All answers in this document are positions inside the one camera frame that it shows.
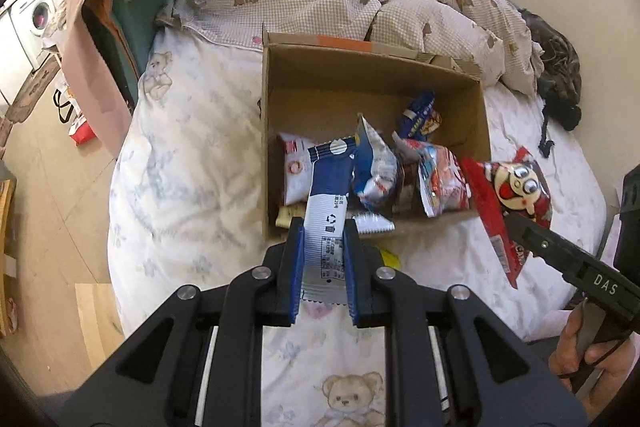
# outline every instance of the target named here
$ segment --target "cardboard box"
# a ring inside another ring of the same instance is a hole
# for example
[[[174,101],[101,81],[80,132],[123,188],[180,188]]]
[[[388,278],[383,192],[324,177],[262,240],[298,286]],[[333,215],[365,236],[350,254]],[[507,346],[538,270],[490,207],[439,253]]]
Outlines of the cardboard box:
[[[275,227],[284,186],[284,152],[276,139],[279,132],[324,141],[350,136],[361,112],[391,145],[391,133],[409,101],[422,90],[433,89],[435,108],[442,115],[433,142],[457,157],[491,159],[480,83],[452,59],[325,36],[264,32],[262,39],[265,238],[281,237],[285,232]],[[421,211],[394,216],[394,233],[415,230],[426,220]]]

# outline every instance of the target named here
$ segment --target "silver screw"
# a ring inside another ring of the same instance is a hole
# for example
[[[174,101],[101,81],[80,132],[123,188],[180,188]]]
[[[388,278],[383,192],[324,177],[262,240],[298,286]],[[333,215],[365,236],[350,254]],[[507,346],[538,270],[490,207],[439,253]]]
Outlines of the silver screw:
[[[376,270],[376,277],[385,281],[390,281],[396,276],[396,270],[388,266],[381,266]]]
[[[463,284],[456,284],[450,289],[451,296],[459,301],[466,301],[471,296],[471,290]]]
[[[190,284],[181,286],[178,288],[178,299],[183,301],[191,300],[196,296],[197,292],[196,286],[191,286]]]
[[[251,270],[251,275],[258,281],[271,277],[271,269],[268,266],[256,266]]]

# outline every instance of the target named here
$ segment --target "triangular cutout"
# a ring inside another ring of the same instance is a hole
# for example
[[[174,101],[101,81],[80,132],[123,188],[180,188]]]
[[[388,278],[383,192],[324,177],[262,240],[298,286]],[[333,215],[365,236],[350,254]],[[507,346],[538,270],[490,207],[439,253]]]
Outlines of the triangular cutout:
[[[165,319],[158,324],[156,329],[118,366],[116,373],[142,383],[152,383],[173,327],[173,319]]]
[[[529,372],[529,364],[484,319],[477,317],[474,326],[495,383],[504,383]]]

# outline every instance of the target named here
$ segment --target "cartoon eye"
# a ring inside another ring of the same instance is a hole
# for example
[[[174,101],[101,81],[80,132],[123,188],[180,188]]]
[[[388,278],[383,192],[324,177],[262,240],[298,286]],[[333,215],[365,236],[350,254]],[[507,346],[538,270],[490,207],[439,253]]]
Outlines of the cartoon eye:
[[[513,169],[513,174],[515,174],[516,178],[524,178],[529,174],[529,169],[523,166],[516,167]]]
[[[525,194],[532,194],[538,190],[538,182],[535,180],[527,180],[524,182],[522,190],[524,190]]]

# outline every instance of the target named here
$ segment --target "teddy bear print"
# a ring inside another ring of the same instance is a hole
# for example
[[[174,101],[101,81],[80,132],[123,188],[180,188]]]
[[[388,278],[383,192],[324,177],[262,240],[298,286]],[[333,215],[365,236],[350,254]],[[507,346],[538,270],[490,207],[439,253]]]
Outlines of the teddy bear print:
[[[331,375],[322,384],[329,409],[314,427],[383,427],[385,415],[371,407],[381,388],[382,377],[377,372]]]
[[[172,63],[171,52],[154,53],[142,74],[142,89],[153,100],[160,100],[171,87],[172,80],[166,70]]]

